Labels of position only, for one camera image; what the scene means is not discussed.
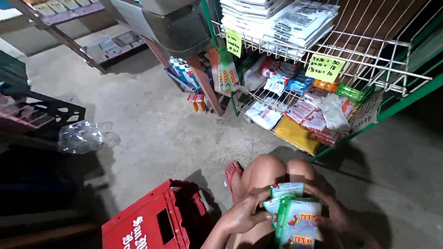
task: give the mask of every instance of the hand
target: hand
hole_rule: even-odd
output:
[[[314,226],[349,235],[359,243],[363,243],[364,248],[381,248],[375,238],[352,217],[349,210],[336,198],[306,183],[304,185],[304,192],[317,197],[329,208],[329,218],[320,216],[312,218],[312,224]]]
[[[254,193],[256,194],[247,195],[220,218],[219,223],[225,231],[230,234],[246,233],[258,223],[272,219],[272,215],[266,211],[255,213],[258,204],[269,197],[269,187],[258,189]]]

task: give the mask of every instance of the texas seed packet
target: texas seed packet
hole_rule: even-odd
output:
[[[263,201],[263,206],[266,209],[266,211],[268,211],[269,213],[272,214],[272,226],[274,227],[274,229],[276,229],[276,225],[277,225],[277,221],[278,221],[277,215],[278,215],[278,209],[280,206],[280,199],[281,198]]]
[[[313,249],[317,227],[312,225],[312,218],[321,215],[321,212],[320,201],[292,198],[285,210],[279,248]]]
[[[303,183],[276,183],[271,185],[271,198],[303,197]]]

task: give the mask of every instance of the knee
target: knee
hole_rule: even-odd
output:
[[[268,154],[261,154],[256,158],[257,170],[265,171],[272,176],[282,176],[286,174],[286,165],[278,158]]]
[[[289,175],[304,175],[309,180],[314,180],[317,175],[312,164],[305,159],[292,159],[289,161],[287,173]]]

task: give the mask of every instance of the hanging packet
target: hanging packet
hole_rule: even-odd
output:
[[[218,49],[218,61],[219,61],[219,74],[220,65],[222,65],[221,73],[223,76],[224,86],[222,91],[231,90],[233,92],[240,88],[240,80],[235,69],[234,61],[232,60],[232,54],[229,53],[226,48]]]

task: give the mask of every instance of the foot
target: foot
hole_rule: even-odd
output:
[[[231,164],[231,166],[228,168],[228,176],[231,175],[232,171],[236,167],[241,169],[240,164],[237,161]],[[235,171],[234,175],[232,176],[231,189],[235,199],[239,202],[241,196],[241,173],[238,170]]]

